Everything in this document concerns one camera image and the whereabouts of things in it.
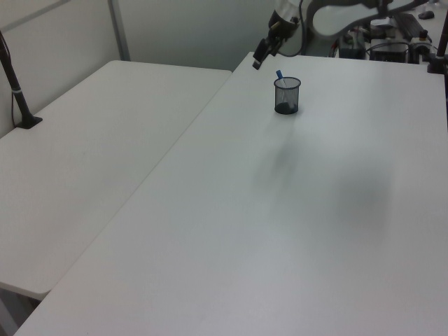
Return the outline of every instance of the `black mesh cup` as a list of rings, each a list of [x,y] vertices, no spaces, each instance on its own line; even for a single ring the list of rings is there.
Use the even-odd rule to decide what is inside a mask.
[[[299,111],[300,80],[283,77],[274,82],[275,111],[280,114],[294,114]]]

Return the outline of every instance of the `wire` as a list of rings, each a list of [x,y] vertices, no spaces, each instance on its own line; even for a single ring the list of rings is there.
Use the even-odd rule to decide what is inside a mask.
[[[303,4],[303,0],[300,0],[299,3],[299,23],[300,23],[300,27],[302,28],[302,45],[300,46],[299,51],[293,53],[292,55],[287,55],[282,53],[281,51],[279,51],[278,53],[284,57],[295,57],[298,55],[305,55],[305,51],[307,49],[307,37],[306,37],[306,31],[307,28],[305,27],[305,22],[303,20],[303,16],[302,16],[302,4]]]
[[[11,120],[13,121],[14,128],[16,128],[15,121],[14,121],[14,94],[13,93],[11,93]]]
[[[369,51],[371,51],[371,50],[374,50],[374,49],[377,49],[377,48],[380,48],[380,47],[392,46],[392,45],[394,45],[394,44],[405,44],[405,45],[408,46],[408,47],[410,46],[410,44],[409,44],[408,42],[380,43],[380,44],[374,45],[373,47],[368,48],[368,49],[366,50],[366,52],[369,52]]]

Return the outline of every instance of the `blue pen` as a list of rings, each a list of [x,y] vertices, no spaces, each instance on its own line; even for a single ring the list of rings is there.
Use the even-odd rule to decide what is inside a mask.
[[[281,71],[277,70],[277,71],[275,71],[275,73],[277,74],[277,77],[279,78],[279,86],[283,87],[283,88],[288,88]],[[288,102],[289,108],[290,109],[294,109],[294,99],[291,99],[292,98],[291,97],[291,91],[290,90],[284,90],[283,94],[284,94],[284,97],[286,98],[286,101]]]

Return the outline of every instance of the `white table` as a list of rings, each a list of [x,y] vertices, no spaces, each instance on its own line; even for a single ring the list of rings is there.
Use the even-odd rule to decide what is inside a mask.
[[[42,299],[229,71],[111,62],[0,140],[0,288]]]
[[[420,25],[428,31],[428,35],[433,40],[433,46],[436,48],[439,46],[440,36],[442,34],[443,24],[445,22],[445,17],[447,15],[448,3],[446,0],[442,0],[437,3],[425,3],[420,7],[416,8],[416,10],[411,11]],[[434,18],[429,20],[420,20],[418,15],[422,11],[433,11]]]
[[[17,336],[448,333],[443,77],[347,59],[251,64]],[[277,69],[302,79],[301,115],[273,112]]]

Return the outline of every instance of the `stand base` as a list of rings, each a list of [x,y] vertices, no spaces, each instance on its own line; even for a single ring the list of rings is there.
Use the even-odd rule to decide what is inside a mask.
[[[434,54],[429,55],[428,73],[445,75],[445,67],[448,64],[447,56],[437,58]]]
[[[19,122],[16,127],[17,128],[23,128],[24,130],[29,130],[39,124],[42,121],[42,118],[40,117],[34,117],[34,119],[31,122],[26,122],[25,124],[23,122]]]

